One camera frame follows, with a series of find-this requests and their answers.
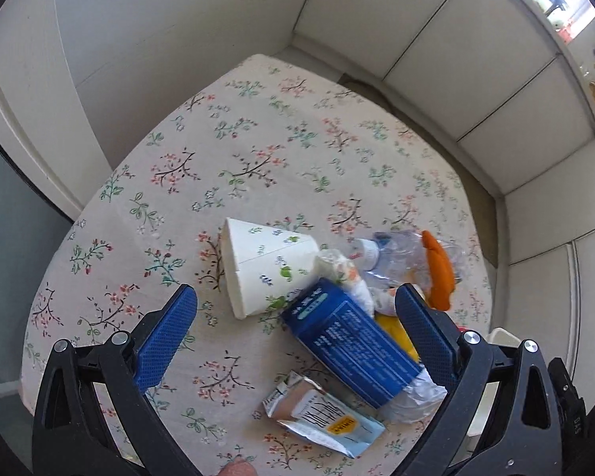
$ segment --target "tablecloth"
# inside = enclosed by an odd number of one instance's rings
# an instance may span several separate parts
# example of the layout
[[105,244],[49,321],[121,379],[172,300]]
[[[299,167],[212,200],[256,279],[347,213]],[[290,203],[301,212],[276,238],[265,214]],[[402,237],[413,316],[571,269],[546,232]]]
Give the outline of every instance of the tablecloth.
[[[312,235],[348,251],[380,230],[429,229],[467,251],[452,296],[459,325],[486,333],[491,294],[456,173],[414,131],[356,93],[255,55],[195,94],[134,148],[74,223],[32,304],[21,396],[33,411],[55,340],[104,342],[161,308],[180,282],[198,313],[148,399],[206,475],[241,455],[260,476],[389,475],[426,424],[388,424],[359,459],[289,435],[261,400],[291,369],[371,409],[283,330],[278,311],[233,316],[219,246],[225,217]],[[136,459],[109,398],[100,404]]]

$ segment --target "orange object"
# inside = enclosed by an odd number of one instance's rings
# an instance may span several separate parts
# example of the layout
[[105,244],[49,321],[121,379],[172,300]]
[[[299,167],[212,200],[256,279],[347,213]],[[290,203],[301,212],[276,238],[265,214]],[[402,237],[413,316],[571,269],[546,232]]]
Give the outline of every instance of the orange object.
[[421,241],[426,249],[430,277],[432,277],[432,290],[426,295],[428,305],[439,311],[450,309],[450,295],[456,288],[454,270],[441,244],[436,241],[430,231],[421,233]]

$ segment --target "yellow label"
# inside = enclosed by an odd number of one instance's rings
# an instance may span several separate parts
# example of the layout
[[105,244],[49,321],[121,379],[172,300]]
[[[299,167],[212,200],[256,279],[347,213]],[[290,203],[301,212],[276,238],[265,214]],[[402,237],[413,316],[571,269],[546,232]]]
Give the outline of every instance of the yellow label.
[[326,428],[326,431],[333,435],[341,435],[342,433],[350,433],[356,426],[357,420],[355,418],[350,417],[350,415],[344,415],[344,417]]

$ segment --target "white bottle cap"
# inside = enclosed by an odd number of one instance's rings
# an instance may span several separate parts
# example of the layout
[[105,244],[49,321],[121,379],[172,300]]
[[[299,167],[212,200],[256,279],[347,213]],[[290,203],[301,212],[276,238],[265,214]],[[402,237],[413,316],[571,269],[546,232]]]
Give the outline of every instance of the white bottle cap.
[[379,260],[379,246],[372,240],[364,240],[363,238],[357,238],[350,243],[353,251],[351,252],[350,259],[359,270],[372,270],[377,266]]

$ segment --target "foil packet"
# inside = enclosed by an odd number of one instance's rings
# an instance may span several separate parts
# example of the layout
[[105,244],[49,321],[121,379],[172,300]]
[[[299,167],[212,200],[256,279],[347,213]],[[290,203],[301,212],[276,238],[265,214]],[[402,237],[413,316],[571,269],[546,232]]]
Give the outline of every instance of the foil packet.
[[289,431],[349,458],[361,455],[385,430],[379,421],[351,410],[319,384],[293,371],[263,406],[269,418]]

